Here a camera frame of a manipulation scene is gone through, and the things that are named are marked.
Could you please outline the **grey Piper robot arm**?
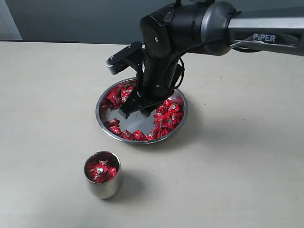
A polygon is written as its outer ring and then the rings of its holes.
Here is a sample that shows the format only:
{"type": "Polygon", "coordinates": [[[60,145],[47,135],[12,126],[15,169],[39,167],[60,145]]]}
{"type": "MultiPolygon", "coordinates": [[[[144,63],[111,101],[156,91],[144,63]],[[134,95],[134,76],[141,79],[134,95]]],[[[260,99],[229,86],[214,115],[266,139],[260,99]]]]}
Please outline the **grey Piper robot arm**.
{"type": "Polygon", "coordinates": [[[144,116],[173,94],[184,78],[187,53],[222,56],[230,50],[295,56],[304,54],[304,9],[238,11],[226,1],[180,1],[140,20],[144,48],[136,67],[137,84],[119,112],[144,116]]]}

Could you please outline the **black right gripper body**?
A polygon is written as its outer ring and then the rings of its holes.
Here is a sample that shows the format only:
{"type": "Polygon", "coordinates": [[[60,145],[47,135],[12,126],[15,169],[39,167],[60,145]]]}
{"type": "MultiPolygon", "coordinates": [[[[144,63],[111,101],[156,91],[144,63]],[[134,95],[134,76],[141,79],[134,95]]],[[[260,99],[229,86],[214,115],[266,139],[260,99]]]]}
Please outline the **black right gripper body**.
{"type": "Polygon", "coordinates": [[[171,3],[140,21],[145,49],[142,76],[137,82],[138,102],[157,106],[174,90],[177,62],[187,52],[203,46],[201,23],[206,2],[171,3]]]}

